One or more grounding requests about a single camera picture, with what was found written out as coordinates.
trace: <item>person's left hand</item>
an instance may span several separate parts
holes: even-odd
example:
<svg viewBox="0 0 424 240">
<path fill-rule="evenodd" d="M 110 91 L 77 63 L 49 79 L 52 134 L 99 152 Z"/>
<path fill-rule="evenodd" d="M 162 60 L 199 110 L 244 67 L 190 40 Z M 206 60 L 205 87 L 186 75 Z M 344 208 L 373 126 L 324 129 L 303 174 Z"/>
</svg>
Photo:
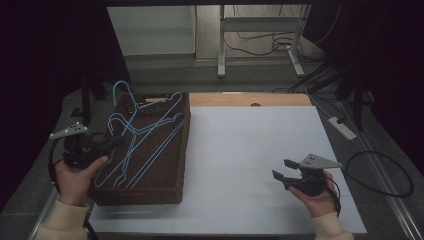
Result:
<svg viewBox="0 0 424 240">
<path fill-rule="evenodd" d="M 88 168 L 82 170 L 69 167 L 63 160 L 58 162 L 55 170 L 60 189 L 59 202 L 82 207 L 87 197 L 91 179 L 107 160 L 108 157 L 103 156 L 94 161 Z"/>
</svg>

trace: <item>white panel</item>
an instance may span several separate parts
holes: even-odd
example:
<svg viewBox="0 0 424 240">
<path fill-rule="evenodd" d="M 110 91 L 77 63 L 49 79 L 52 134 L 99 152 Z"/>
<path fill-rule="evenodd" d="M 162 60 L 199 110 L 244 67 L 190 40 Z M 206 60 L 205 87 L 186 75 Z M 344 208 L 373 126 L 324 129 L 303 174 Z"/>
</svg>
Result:
<svg viewBox="0 0 424 240">
<path fill-rule="evenodd" d="M 194 53 L 193 6 L 109 7 L 124 56 Z"/>
</svg>

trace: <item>table leg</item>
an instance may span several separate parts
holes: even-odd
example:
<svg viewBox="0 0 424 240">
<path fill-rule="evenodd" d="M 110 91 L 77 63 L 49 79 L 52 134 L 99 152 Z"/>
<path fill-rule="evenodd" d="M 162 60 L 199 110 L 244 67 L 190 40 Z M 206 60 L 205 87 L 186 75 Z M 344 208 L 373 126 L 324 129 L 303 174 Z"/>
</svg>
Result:
<svg viewBox="0 0 424 240">
<path fill-rule="evenodd" d="M 219 17 L 219 55 L 218 55 L 218 77 L 225 77 L 225 39 L 224 39 L 224 24 L 225 24 L 225 6 L 220 6 Z"/>
</svg>

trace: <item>gray floor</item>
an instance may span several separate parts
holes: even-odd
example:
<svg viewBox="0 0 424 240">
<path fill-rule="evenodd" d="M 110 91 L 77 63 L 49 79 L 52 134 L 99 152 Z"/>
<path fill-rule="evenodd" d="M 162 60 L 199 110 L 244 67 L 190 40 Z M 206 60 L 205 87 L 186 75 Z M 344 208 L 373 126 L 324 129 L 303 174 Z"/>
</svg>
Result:
<svg viewBox="0 0 424 240">
<path fill-rule="evenodd" d="M 293 68 L 286 57 L 279 60 L 245 60 L 227 62 L 227 76 L 217 77 L 216 62 L 194 61 L 190 56 L 169 58 L 127 58 L 133 87 L 139 92 L 272 92 L 286 89 L 299 81 Z M 310 73 L 319 64 L 304 63 L 305 71 Z M 348 102 L 334 100 L 334 90 L 337 84 L 328 86 L 317 94 L 335 103 L 339 108 L 346 109 L 349 113 Z M 93 132 L 102 132 L 105 129 L 105 114 L 112 111 L 110 108 L 111 96 L 107 101 L 93 99 Z M 334 107 L 327 102 L 312 95 L 318 104 L 330 115 L 339 116 Z M 81 98 L 77 91 L 64 99 L 63 113 L 56 126 L 56 130 L 63 129 L 80 119 L 70 118 L 70 113 L 75 107 L 80 107 Z M 337 159 L 346 163 L 354 153 L 365 150 L 362 142 L 368 142 L 374 150 L 381 151 L 404 166 L 415 184 L 415 192 L 412 196 L 403 200 L 409 213 L 415 219 L 420 231 L 424 232 L 424 179 L 402 150 L 380 126 L 372 115 L 369 107 L 363 109 L 364 132 L 357 135 L 361 139 L 352 142 L 346 141 L 327 122 L 328 116 L 320 111 L 322 123 L 327 131 Z M 353 125 L 348 118 L 345 124 L 351 129 Z M 16 193 L 0 215 L 0 238 L 1 239 L 27 239 L 39 217 L 43 206 L 52 190 L 46 163 L 50 142 L 47 141 L 41 154 L 37 158 L 33 168 L 28 173 Z M 61 149 L 57 149 L 56 158 L 59 158 Z M 393 170 L 390 164 L 384 164 L 388 176 L 393 180 L 399 192 L 407 187 L 405 179 L 399 171 Z M 360 160 L 352 164 L 351 173 L 360 177 L 367 183 L 378 187 L 375 174 L 369 161 Z M 370 192 L 355 182 L 347 179 L 358 210 L 368 231 L 368 234 L 355 236 L 356 239 L 408 239 L 402 228 L 401 219 L 392 208 L 389 198 Z M 307 236 L 280 236 L 280 239 L 313 239 Z M 102 235 L 101 239 L 140 239 L 135 236 Z"/>
</svg>

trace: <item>power strip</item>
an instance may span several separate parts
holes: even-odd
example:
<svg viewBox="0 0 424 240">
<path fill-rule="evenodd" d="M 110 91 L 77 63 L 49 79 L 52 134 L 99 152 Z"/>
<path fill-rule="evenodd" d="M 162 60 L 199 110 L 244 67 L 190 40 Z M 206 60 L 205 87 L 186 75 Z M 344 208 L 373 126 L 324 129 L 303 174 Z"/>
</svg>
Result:
<svg viewBox="0 0 424 240">
<path fill-rule="evenodd" d="M 328 119 L 328 122 L 333 125 L 333 127 L 336 128 L 337 131 L 339 131 L 339 133 L 341 133 L 348 141 L 355 139 L 356 135 L 343 123 L 337 123 L 337 120 L 338 119 L 336 117 L 332 117 Z"/>
</svg>

